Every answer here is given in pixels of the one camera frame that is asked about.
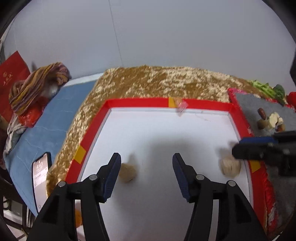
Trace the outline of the smartphone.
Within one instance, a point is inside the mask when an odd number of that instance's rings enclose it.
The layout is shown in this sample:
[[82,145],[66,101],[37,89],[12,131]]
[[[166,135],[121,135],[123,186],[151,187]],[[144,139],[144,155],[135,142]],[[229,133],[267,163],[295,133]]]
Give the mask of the smartphone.
[[32,185],[37,213],[41,211],[47,200],[46,178],[51,165],[50,152],[45,152],[32,163]]

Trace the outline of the gold sequin tablecloth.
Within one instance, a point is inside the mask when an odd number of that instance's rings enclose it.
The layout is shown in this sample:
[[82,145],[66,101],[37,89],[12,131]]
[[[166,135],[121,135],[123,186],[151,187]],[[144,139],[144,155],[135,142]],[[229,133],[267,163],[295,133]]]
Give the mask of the gold sequin tablecloth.
[[104,102],[115,98],[180,97],[200,100],[230,101],[227,90],[236,88],[268,99],[250,81],[224,73],[192,67],[138,66],[110,68],[97,80],[93,89],[75,111],[62,148],[47,175],[46,189],[50,195],[65,180],[76,150],[92,119]]

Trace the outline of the green bok choy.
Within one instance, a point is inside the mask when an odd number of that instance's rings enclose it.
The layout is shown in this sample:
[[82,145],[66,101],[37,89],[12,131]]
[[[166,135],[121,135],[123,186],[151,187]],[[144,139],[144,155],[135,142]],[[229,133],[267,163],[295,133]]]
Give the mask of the green bok choy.
[[270,87],[268,83],[263,84],[257,80],[252,80],[249,83],[270,98],[276,100],[282,106],[285,105],[285,90],[280,84],[277,84],[275,87]]

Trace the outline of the orange kumquat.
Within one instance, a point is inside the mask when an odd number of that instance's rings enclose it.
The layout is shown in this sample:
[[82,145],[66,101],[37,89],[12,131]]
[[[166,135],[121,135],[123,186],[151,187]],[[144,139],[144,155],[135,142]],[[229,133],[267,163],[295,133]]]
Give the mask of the orange kumquat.
[[81,215],[81,211],[78,209],[75,210],[75,225],[76,225],[76,228],[82,225],[82,215]]

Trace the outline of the blue bench cushion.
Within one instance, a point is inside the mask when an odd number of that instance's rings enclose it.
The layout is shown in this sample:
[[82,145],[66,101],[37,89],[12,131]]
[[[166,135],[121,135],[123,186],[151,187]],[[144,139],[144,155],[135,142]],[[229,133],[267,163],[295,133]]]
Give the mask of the blue bench cushion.
[[45,152],[55,160],[68,129],[95,81],[62,87],[50,100],[33,128],[27,128],[4,158],[6,168],[20,197],[37,215],[32,183],[32,163]]

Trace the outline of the red gift bag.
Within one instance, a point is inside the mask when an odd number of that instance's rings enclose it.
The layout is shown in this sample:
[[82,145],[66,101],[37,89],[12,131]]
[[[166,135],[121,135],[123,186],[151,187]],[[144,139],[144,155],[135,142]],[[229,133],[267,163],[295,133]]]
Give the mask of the red gift bag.
[[0,111],[1,116],[9,122],[13,111],[9,104],[10,88],[19,80],[25,80],[30,75],[29,68],[18,51],[15,51],[0,68]]

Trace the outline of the striped knitted scarf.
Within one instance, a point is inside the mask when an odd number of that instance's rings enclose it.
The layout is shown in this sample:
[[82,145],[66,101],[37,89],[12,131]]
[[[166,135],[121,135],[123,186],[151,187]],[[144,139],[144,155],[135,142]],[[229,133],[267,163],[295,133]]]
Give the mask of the striped knitted scarf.
[[43,66],[32,72],[27,79],[13,84],[9,93],[12,111],[20,116],[41,96],[45,85],[50,82],[58,86],[68,82],[70,72],[61,62]]

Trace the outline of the brown longan small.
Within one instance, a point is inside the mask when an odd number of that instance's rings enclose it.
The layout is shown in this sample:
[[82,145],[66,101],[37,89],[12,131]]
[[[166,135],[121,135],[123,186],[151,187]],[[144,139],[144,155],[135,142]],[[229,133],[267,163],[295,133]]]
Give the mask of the brown longan small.
[[268,120],[263,120],[263,119],[260,119],[257,121],[257,128],[259,130],[263,130],[265,128],[267,128],[269,125],[269,121]]

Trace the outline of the white tray red rim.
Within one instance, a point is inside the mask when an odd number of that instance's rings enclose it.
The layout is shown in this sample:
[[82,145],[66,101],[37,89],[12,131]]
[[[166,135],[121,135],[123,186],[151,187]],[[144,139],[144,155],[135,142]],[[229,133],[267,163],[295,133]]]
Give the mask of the white tray red rim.
[[211,181],[226,183],[220,162],[252,132],[234,104],[188,100],[177,113],[171,98],[110,99],[80,142],[68,183],[82,181],[106,165],[114,153],[134,165],[136,177],[116,181],[111,197],[100,205],[110,240],[183,240],[194,206],[182,197],[172,158]]

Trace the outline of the grey felt mat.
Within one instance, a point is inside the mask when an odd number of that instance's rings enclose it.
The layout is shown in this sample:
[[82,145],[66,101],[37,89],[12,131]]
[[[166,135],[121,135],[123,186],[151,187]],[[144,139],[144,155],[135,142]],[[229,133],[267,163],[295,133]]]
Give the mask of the grey felt mat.
[[[267,166],[267,180],[272,184],[278,213],[276,228],[288,224],[295,211],[295,111],[252,94],[236,93],[235,101],[241,108],[254,137],[243,138],[232,149],[236,159],[262,161]],[[288,124],[283,132],[259,130],[257,110],[270,114],[275,111]]]

